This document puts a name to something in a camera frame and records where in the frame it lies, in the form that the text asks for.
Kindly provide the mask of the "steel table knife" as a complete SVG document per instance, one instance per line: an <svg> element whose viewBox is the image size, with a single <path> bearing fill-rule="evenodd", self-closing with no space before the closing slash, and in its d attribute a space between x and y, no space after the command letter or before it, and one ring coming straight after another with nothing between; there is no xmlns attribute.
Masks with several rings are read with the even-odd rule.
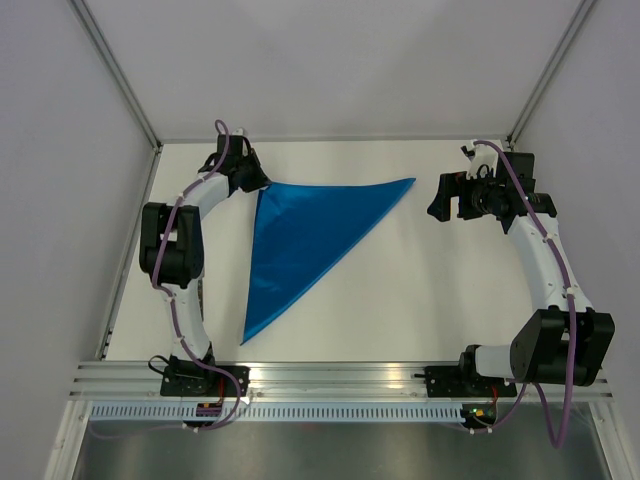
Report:
<svg viewBox="0 0 640 480"><path fill-rule="evenodd" d="M200 315L201 315L201 321L204 323L204 288L203 288L203 279L199 279L198 280L197 294L198 294L198 303L199 303L199 311L200 311Z"/></svg>

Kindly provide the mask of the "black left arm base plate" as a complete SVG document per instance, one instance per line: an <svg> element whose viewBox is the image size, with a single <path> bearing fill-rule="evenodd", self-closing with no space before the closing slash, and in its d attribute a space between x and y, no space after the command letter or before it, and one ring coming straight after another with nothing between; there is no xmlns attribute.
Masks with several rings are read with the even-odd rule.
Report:
<svg viewBox="0 0 640 480"><path fill-rule="evenodd" d="M163 372L160 395L163 397L224 397L245 396L249 386L250 368L220 366L226 374L202 369L192 363L167 366Z"/></svg>

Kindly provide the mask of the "blue cloth napkin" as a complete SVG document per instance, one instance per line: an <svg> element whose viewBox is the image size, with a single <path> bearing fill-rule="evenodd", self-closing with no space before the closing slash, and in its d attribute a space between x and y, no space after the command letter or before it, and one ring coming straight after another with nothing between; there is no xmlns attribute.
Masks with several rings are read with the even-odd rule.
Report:
<svg viewBox="0 0 640 480"><path fill-rule="evenodd" d="M413 178L372 185L274 183L257 198L241 342L263 331L397 205Z"/></svg>

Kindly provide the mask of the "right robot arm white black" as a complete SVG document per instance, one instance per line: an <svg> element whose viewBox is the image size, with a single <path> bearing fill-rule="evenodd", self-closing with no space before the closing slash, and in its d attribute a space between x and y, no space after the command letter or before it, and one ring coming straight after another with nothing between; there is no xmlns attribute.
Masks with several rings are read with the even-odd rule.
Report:
<svg viewBox="0 0 640 480"><path fill-rule="evenodd" d="M596 311L578 285L561 243L554 202L536 189L534 155L477 142L462 151L468 169L441 174L427 212L447 222L456 199L463 220L495 217L518 253L533 314L507 345L468 346L456 371L459 388L478 395L493 378L592 385L613 338L614 321Z"/></svg>

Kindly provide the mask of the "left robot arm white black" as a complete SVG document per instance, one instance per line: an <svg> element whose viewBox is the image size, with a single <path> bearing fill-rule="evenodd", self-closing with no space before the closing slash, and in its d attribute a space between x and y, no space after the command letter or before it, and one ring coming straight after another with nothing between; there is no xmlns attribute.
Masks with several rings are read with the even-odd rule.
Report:
<svg viewBox="0 0 640 480"><path fill-rule="evenodd" d="M173 202L149 202L143 207L139 266L166 303L174 342L165 375L169 382L183 378L195 395L212 393L222 374L204 328L199 297L205 273L203 220L233 193L270 185L240 128L218 136L216 151Z"/></svg>

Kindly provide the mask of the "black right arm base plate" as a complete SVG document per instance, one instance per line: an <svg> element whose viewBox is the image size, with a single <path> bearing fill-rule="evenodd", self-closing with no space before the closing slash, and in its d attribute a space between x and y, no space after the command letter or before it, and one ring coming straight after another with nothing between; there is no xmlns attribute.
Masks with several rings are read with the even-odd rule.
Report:
<svg viewBox="0 0 640 480"><path fill-rule="evenodd" d="M457 366L427 366L414 375L424 381L429 398L515 398L518 390L503 379L467 375Z"/></svg>

